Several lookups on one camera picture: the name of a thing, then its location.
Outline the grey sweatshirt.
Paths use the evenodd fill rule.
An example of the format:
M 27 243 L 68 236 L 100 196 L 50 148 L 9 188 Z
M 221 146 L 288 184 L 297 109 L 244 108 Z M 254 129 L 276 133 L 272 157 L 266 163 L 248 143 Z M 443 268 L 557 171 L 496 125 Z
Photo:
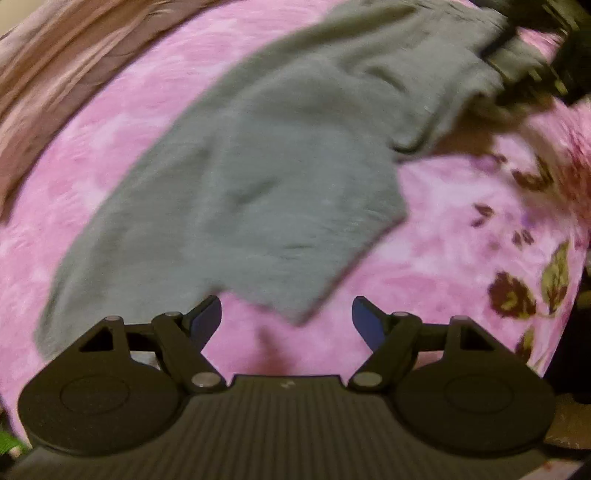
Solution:
M 63 258 L 34 338 L 53 359 L 98 319 L 232 291 L 304 321 L 394 224 L 394 166 L 544 65 L 510 21 L 455 1 L 348 1 L 208 88 Z

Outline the pink rose blanket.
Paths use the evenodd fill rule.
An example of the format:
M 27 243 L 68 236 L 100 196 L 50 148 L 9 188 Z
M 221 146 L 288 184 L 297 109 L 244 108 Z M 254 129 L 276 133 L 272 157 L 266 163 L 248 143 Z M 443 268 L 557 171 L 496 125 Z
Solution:
M 1 228 L 1 401 L 16 412 L 43 367 L 33 333 L 54 271 L 129 165 L 240 58 L 325 14 L 325 1 L 235 1 L 206 11 L 127 66 L 60 132 Z M 529 191 L 539 161 L 590 149 L 590 106 L 556 106 L 522 132 L 460 131 L 401 166 L 409 216 L 294 327 L 238 297 L 205 355 L 233 374 L 349 376 L 368 348 L 353 298 L 440 323 L 466 314 L 544 372 L 572 309 L 588 241 L 551 190 Z

